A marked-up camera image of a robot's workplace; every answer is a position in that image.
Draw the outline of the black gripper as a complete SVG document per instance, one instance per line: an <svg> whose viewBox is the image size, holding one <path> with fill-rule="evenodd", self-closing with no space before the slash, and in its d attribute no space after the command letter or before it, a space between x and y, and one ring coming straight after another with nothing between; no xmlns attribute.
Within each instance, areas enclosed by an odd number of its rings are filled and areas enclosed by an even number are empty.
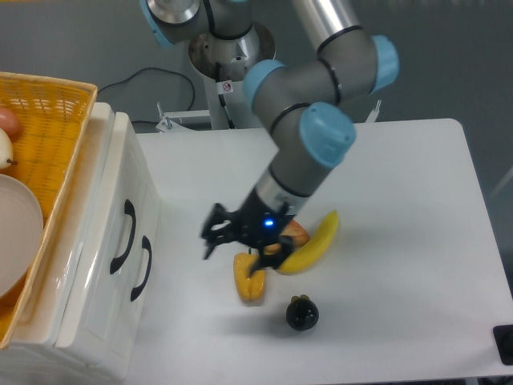
<svg viewBox="0 0 513 385"><path fill-rule="evenodd" d="M254 188L233 212L220 203L214 204L200 233L206 245L204 260L210 258L217 246L236 241L258 251L248 268L249 278L266 268L278 269L293 252L292 238L282 237L281 232L298 212L299 196L282 188L271 195ZM265 246L274 243L279 243L281 250L265 254Z"/></svg>

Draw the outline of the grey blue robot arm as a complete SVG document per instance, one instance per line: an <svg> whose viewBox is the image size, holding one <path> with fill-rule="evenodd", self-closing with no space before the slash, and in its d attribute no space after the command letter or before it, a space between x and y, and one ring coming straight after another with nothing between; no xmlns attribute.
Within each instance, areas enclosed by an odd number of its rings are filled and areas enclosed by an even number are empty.
<svg viewBox="0 0 513 385"><path fill-rule="evenodd" d="M277 146L238 210L212 208L201 231L207 252L236 241L257 250L252 272L281 268L293 252L285 226L356 139L341 103L395 81L394 44L367 34L348 1L295 1L316 58L289 69L275 59L273 38L253 19L249 1L139 5L159 43L188 42L190 61L204 77L241 84L250 115Z"/></svg>

